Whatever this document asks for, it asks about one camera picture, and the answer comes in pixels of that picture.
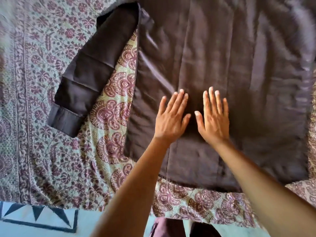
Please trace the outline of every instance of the bed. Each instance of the bed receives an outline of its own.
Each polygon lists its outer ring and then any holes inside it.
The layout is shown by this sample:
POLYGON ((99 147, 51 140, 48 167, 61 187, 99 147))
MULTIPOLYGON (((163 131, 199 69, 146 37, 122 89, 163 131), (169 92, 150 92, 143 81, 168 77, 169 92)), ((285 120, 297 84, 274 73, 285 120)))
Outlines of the bed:
MULTIPOLYGON (((1 0, 0 201, 97 210, 134 162, 123 153, 133 98, 136 33, 77 138, 46 125, 59 76, 116 0, 1 0)), ((316 92, 313 95, 316 106, 316 92)), ((316 206, 316 112, 307 181, 287 187, 316 206)), ((185 188, 159 178, 152 214, 259 227, 243 194, 185 188)))

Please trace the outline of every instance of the forearm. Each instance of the forearm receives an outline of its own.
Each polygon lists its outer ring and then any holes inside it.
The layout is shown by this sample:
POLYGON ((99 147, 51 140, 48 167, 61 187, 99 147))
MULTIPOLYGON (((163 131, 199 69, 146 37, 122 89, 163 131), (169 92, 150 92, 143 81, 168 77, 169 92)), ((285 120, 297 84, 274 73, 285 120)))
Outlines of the forearm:
POLYGON ((215 150, 231 169, 271 236, 314 236, 316 210, 310 204, 276 182, 229 142, 216 145, 215 150))
POLYGON ((158 173, 168 147, 167 143, 152 140, 109 203, 91 237, 143 236, 158 173))

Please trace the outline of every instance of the hand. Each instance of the hand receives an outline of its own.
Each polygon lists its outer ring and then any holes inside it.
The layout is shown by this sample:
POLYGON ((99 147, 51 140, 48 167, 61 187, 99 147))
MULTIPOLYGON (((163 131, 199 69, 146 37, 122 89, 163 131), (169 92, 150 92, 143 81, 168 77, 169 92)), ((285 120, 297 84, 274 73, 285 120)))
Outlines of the hand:
POLYGON ((228 119, 228 103, 227 99, 223 99, 223 107, 219 91, 213 93, 213 87, 209 88, 210 100, 207 95, 207 91, 203 93, 204 104, 204 122, 202 114, 199 111, 195 111, 197 119, 197 127, 201 136, 211 146, 229 140, 229 119, 228 119))
POLYGON ((154 138, 170 145, 184 133, 191 117, 191 114, 187 114, 182 118, 188 98, 189 95, 184 94, 184 90, 181 89, 179 94, 175 92, 172 95, 167 108, 165 108, 167 98, 164 96, 161 99, 154 138))

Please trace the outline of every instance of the finger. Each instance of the finger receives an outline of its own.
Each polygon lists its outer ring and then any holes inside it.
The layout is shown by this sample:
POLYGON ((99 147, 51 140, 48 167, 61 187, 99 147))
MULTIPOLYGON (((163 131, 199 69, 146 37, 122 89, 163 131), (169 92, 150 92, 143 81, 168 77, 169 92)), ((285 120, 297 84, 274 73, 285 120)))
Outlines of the finger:
POLYGON ((212 115, 215 115, 215 114, 217 114, 217 108, 216 108, 216 100, 215 100, 215 97, 214 97, 213 87, 209 88, 209 94, 210 94, 212 115))
POLYGON ((216 98, 216 105, 217 105, 217 112, 221 115, 223 113, 222 101, 219 91, 215 91, 215 98, 216 98))
POLYGON ((160 101, 160 104, 159 104, 158 115, 161 115, 162 113, 165 112, 165 110, 166 110, 166 108, 165 108, 166 100, 167 100, 167 97, 163 96, 161 101, 160 101))
POLYGON ((173 104, 173 107, 172 107, 170 113, 177 113, 178 112, 178 109, 179 109, 181 102, 182 102, 183 95, 184 95, 184 90, 181 89, 179 91, 177 98, 176 98, 176 101, 173 104))
POLYGON ((199 111, 195 111, 194 114, 195 114, 195 118, 197 120, 197 129, 198 129, 199 133, 201 134, 201 136, 203 136, 205 133, 203 116, 199 111))
POLYGON ((182 102, 181 102, 181 105, 180 105, 180 107, 179 107, 179 110, 178 110, 178 114, 179 114, 180 116, 182 116, 183 113, 184 113, 184 110, 185 110, 186 105, 187 105, 187 103, 188 103, 188 98, 189 98, 189 94, 188 94, 188 93, 185 93, 185 94, 184 94, 184 98, 183 98, 183 100, 182 100, 182 102))
POLYGON ((178 96, 178 93, 177 93, 177 92, 173 93, 173 95, 172 95, 172 97, 171 97, 171 99, 170 99, 170 101, 169 101, 169 103, 168 103, 166 112, 170 112, 170 111, 171 111, 171 109, 172 109, 172 107, 173 107, 173 104, 174 104, 174 102, 176 101, 177 96, 178 96))
POLYGON ((210 100, 209 100, 207 91, 204 91, 203 93, 203 105, 204 105, 204 119, 206 119, 207 116, 210 116, 212 114, 210 100))
POLYGON ((228 117, 229 110, 228 110, 228 102, 226 98, 223 99, 223 106, 224 106, 224 116, 228 117))
POLYGON ((182 133, 184 133, 186 127, 188 126, 190 118, 191 118, 191 114, 186 114, 185 117, 183 118, 182 123, 181 123, 181 131, 182 131, 182 133))

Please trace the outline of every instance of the shirt sleeve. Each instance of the shirt sleeve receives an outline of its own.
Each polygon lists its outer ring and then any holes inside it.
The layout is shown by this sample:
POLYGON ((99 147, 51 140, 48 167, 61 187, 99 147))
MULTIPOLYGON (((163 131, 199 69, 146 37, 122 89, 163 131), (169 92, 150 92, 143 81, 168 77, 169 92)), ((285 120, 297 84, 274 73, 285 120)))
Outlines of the shirt sleeve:
POLYGON ((102 17, 96 33, 61 76, 47 120, 49 126, 70 137, 77 136, 132 36, 138 24, 138 14, 138 4, 129 3, 102 17))

